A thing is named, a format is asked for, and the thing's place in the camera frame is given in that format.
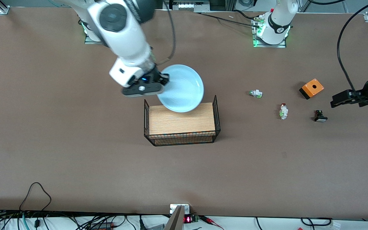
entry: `blue plate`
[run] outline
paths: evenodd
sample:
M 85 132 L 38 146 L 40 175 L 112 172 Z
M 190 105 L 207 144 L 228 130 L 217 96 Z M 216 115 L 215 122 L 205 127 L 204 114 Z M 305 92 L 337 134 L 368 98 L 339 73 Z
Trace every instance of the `blue plate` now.
M 189 112 L 201 103 L 204 85 L 199 74 L 186 65 L 170 65 L 161 71 L 169 74 L 165 91 L 157 94 L 161 103 L 174 112 Z

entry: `brown table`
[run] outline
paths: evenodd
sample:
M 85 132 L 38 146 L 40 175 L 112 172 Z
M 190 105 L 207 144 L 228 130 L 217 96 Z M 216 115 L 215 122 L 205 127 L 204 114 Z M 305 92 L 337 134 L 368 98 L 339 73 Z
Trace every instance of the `brown table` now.
M 144 98 L 122 96 L 108 76 L 116 56 L 83 44 L 72 9 L 11 8 L 0 16 L 0 209 L 17 209 L 39 181 L 56 211 L 161 214 L 170 203 L 189 203 L 205 215 L 368 218 L 368 107 L 329 104 L 349 88 L 336 58 L 349 16 L 298 14 L 287 48 L 271 49 L 254 48 L 246 26 L 173 12 L 177 51 L 161 69 L 198 71 L 203 102 L 218 97 L 222 132 L 213 144 L 153 147 L 143 137 Z M 167 13 L 157 11 L 143 28 L 164 59 Z M 368 80 L 362 16 L 348 26 L 341 54 L 361 88 Z M 298 89 L 313 78 L 325 89 L 305 100 Z M 248 96 L 251 89 L 263 97 Z M 317 109 L 327 122 L 312 121 Z M 45 202 L 35 188 L 24 208 Z

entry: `gray joint cap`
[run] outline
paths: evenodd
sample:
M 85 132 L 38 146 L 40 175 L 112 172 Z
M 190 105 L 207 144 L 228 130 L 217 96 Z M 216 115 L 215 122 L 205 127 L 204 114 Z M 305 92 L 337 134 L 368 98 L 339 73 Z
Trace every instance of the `gray joint cap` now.
M 110 32 L 119 32 L 126 26 L 127 11 L 120 4 L 106 6 L 99 16 L 100 25 Z

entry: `wire basket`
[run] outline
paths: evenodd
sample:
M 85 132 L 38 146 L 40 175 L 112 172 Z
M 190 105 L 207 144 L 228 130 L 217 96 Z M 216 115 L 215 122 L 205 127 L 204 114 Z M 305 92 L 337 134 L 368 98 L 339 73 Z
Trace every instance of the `wire basket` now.
M 215 130 L 173 134 L 149 134 L 150 106 L 144 100 L 144 137 L 154 146 L 213 143 L 221 131 L 216 95 L 212 107 Z

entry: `orange block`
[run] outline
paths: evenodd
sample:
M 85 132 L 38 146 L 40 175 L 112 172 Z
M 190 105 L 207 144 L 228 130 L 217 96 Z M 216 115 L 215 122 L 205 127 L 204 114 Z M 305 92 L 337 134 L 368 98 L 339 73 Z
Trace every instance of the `orange block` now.
M 315 96 L 323 89 L 324 89 L 323 85 L 320 84 L 320 82 L 315 78 L 310 82 L 306 83 L 304 86 L 302 86 L 299 92 L 301 92 L 306 99 L 309 99 Z

